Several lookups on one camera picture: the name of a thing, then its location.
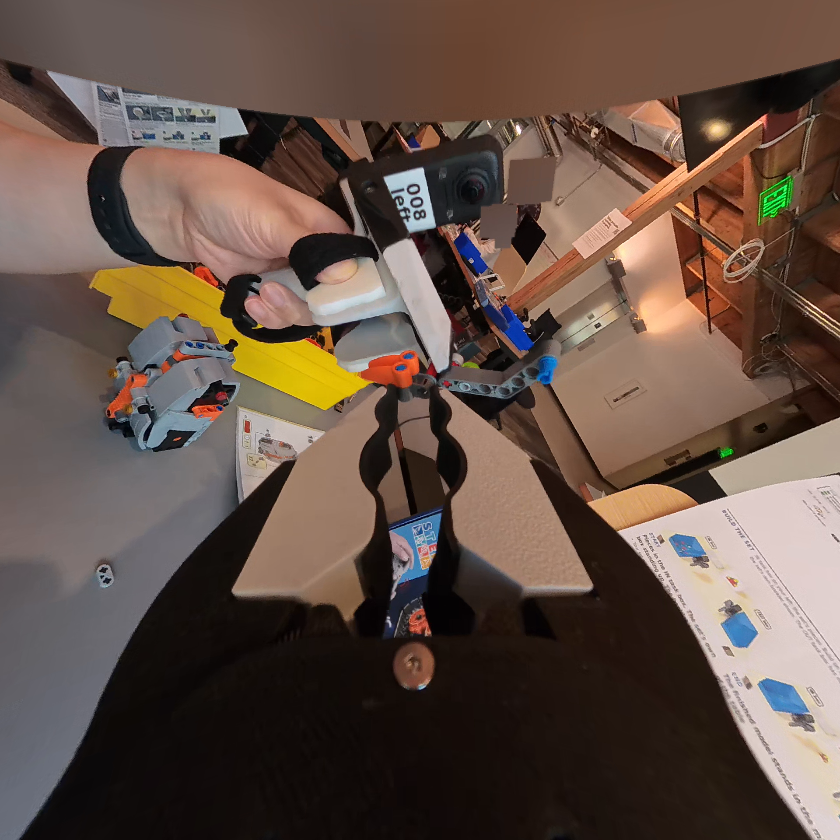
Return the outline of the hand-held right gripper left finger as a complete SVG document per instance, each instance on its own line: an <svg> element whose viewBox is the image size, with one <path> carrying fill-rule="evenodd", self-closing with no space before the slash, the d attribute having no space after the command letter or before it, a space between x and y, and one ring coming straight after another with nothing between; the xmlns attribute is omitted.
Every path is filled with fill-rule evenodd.
<svg viewBox="0 0 840 840"><path fill-rule="evenodd" d="M378 388L310 445L283 474L285 483L233 584L241 601L289 600L355 611L393 586L392 545L382 499L362 478L364 446L376 416L396 394Z"/></svg>

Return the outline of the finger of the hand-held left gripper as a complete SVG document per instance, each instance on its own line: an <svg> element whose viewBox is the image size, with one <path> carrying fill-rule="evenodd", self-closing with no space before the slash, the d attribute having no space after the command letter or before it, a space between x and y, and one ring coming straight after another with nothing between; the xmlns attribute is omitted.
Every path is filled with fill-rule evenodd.
<svg viewBox="0 0 840 840"><path fill-rule="evenodd" d="M428 361L445 373L452 364L452 323L411 238L384 248L382 280L401 303Z"/></svg>

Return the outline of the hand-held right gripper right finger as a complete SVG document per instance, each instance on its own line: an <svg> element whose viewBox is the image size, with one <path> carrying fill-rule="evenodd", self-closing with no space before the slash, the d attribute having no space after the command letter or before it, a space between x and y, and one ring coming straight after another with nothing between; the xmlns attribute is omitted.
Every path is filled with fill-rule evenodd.
<svg viewBox="0 0 840 840"><path fill-rule="evenodd" d="M531 458L448 392L432 391L436 467L447 488L433 570L464 601L593 590Z"/></svg>

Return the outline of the orange toy connector piece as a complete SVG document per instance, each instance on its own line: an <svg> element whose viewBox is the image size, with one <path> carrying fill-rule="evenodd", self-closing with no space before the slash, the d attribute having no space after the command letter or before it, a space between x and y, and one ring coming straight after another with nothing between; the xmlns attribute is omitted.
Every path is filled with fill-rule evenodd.
<svg viewBox="0 0 840 840"><path fill-rule="evenodd" d="M406 350L399 354L372 359L367 367L359 372L359 377L378 385L393 385L398 389L408 390L414 384L414 377L419 375L419 367L417 352Z"/></svg>

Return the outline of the angled toy building beam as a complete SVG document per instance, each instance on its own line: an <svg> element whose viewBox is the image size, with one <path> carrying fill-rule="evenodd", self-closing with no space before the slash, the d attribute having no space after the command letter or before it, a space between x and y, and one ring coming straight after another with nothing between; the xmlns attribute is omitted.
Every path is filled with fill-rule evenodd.
<svg viewBox="0 0 840 840"><path fill-rule="evenodd" d="M558 354L560 357L561 352L560 342L553 338L542 339L504 371L472 369L464 365L453 366L440 374L436 382L439 387L454 393L506 400L534 384L540 384L535 375L538 373L537 360L541 354Z"/></svg>

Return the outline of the person's left forearm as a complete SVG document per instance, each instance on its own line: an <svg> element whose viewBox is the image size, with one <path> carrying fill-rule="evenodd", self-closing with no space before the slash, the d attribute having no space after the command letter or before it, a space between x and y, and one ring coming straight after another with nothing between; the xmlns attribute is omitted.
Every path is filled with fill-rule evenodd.
<svg viewBox="0 0 840 840"><path fill-rule="evenodd" d="M1 129L1 271L60 275L113 257L91 217L88 171L101 147Z"/></svg>

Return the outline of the grey desk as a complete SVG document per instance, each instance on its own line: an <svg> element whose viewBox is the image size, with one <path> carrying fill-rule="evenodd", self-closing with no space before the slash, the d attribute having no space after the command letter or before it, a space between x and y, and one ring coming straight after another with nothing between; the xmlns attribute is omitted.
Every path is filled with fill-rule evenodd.
<svg viewBox="0 0 840 840"><path fill-rule="evenodd" d="M286 480L238 504L233 408L157 454L109 431L129 327L83 276L2 276L2 838L331 833L295 804L335 775L298 706L349 631L232 595Z"/></svg>

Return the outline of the white printed task sheet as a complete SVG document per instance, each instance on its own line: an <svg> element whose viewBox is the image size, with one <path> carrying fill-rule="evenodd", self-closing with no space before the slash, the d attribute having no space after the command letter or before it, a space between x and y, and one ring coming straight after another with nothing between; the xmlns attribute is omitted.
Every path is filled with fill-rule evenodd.
<svg viewBox="0 0 840 840"><path fill-rule="evenodd" d="M625 528L706 652L744 741L810 838L839 838L839 478Z"/></svg>

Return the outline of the blue plastic bin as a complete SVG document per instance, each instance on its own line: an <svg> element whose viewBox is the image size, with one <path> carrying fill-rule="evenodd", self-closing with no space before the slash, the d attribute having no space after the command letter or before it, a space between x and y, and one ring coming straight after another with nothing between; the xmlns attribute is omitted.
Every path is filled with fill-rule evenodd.
<svg viewBox="0 0 840 840"><path fill-rule="evenodd" d="M458 232L454 237L454 246L460 258L475 276L483 276L490 271L470 227L465 227Z"/></svg>
<svg viewBox="0 0 840 840"><path fill-rule="evenodd" d="M530 351L533 347L533 341L516 313L507 303L503 303L500 308L487 303L482 305L482 310L488 323L505 335L517 350Z"/></svg>

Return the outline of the dark blue toy box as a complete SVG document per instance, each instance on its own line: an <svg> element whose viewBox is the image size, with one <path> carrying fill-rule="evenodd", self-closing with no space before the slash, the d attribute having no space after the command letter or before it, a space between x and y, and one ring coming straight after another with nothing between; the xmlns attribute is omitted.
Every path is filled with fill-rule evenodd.
<svg viewBox="0 0 840 840"><path fill-rule="evenodd" d="M391 601L383 638L429 636L424 595L437 547L442 509L405 518L389 528L392 546Z"/></svg>

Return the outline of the grey orange toy vehicle model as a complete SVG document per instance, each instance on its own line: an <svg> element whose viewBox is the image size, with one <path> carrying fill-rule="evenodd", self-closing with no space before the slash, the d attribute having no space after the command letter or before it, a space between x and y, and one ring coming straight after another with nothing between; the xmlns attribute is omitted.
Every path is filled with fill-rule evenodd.
<svg viewBox="0 0 840 840"><path fill-rule="evenodd" d="M153 320L109 371L108 430L147 452L192 445L238 394L237 347L185 314Z"/></svg>

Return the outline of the printed paper sheet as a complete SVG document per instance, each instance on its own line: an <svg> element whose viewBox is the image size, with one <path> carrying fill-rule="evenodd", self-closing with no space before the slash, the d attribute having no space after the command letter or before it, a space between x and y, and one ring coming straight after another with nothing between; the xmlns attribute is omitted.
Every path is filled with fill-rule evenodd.
<svg viewBox="0 0 840 840"><path fill-rule="evenodd" d="M49 71L49 78L95 128L100 146L218 153L245 136L236 108L131 90Z"/></svg>

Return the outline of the black wristband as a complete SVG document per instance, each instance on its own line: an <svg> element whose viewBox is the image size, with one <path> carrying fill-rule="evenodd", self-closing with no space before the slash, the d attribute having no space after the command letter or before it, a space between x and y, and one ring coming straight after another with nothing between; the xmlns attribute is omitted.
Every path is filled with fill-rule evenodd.
<svg viewBox="0 0 840 840"><path fill-rule="evenodd" d="M123 192L123 167L140 147L100 150L87 171L87 196L92 221L111 251L139 266L184 267L182 262L159 255L135 226Z"/></svg>

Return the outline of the white wall notice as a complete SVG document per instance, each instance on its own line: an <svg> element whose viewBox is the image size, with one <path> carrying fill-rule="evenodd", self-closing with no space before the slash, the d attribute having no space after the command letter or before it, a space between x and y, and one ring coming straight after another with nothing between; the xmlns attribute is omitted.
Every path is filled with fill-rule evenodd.
<svg viewBox="0 0 840 840"><path fill-rule="evenodd" d="M590 258L601 247L611 243L632 221L617 208L605 215L573 242L582 258Z"/></svg>

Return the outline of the black wall screen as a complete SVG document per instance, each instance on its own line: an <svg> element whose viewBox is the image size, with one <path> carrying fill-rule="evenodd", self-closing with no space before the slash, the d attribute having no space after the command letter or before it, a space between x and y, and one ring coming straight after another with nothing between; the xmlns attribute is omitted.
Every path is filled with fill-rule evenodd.
<svg viewBox="0 0 840 840"><path fill-rule="evenodd" d="M678 96L689 172L767 113L795 112L839 80L838 60Z"/></svg>

